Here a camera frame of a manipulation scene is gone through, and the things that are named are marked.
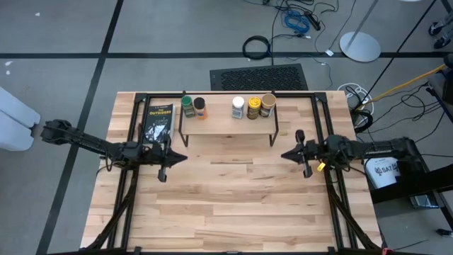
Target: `white label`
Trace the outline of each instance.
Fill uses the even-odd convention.
[[[368,160],[365,171],[376,188],[396,183],[395,176],[400,176],[397,162],[393,157]]]
[[[326,54],[329,56],[329,57],[332,57],[333,56],[333,52],[329,49],[326,50]]]

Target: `brown jar lid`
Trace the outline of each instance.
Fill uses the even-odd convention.
[[[263,106],[273,107],[277,103],[277,98],[271,93],[267,93],[263,96],[262,104]]]

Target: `green cap spice jar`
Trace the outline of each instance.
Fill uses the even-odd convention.
[[[195,110],[193,109],[191,97],[183,96],[181,104],[183,105],[183,111],[187,118],[195,117]]]

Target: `yellow cable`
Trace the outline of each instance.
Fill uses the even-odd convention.
[[[376,101],[378,101],[379,99],[381,99],[381,98],[387,96],[388,94],[390,94],[390,93],[392,93],[392,92],[394,92],[394,91],[396,91],[396,90],[402,89],[402,88],[404,88],[405,86],[408,86],[408,85],[412,84],[414,81],[418,81],[419,79],[425,78],[425,77],[427,77],[427,76],[430,76],[431,74],[434,74],[434,73],[440,71],[440,70],[443,69],[444,67],[445,67],[445,64],[443,64],[443,65],[441,65],[440,67],[438,67],[438,68],[436,68],[436,69],[434,69],[434,70],[431,70],[431,71],[429,71],[429,72],[427,72],[427,73],[425,73],[425,74],[422,74],[422,75],[420,75],[419,77],[416,77],[416,78],[414,78],[414,79],[411,79],[410,81],[408,81],[408,82],[406,82],[406,83],[403,83],[402,85],[399,85],[399,86],[396,86],[396,87],[394,87],[394,88],[392,88],[392,89],[389,89],[388,91],[382,93],[382,94],[379,95],[378,97],[375,97],[375,98],[373,98],[372,100],[368,101],[367,103],[362,104],[362,105],[359,106],[358,108],[360,108],[360,107],[362,107],[362,106],[366,106],[366,105],[369,104],[369,103],[376,102]]]

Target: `white stand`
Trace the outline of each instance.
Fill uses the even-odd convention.
[[[40,115],[0,87],[0,149],[24,151],[33,144],[30,128]]]
[[[381,45],[379,45],[377,40],[371,35],[360,32],[376,4],[377,0],[374,0],[355,32],[346,33],[340,39],[340,49],[352,60],[371,62],[376,60],[381,54]]]
[[[31,130],[0,111],[0,149],[10,152],[22,152],[33,144]]]

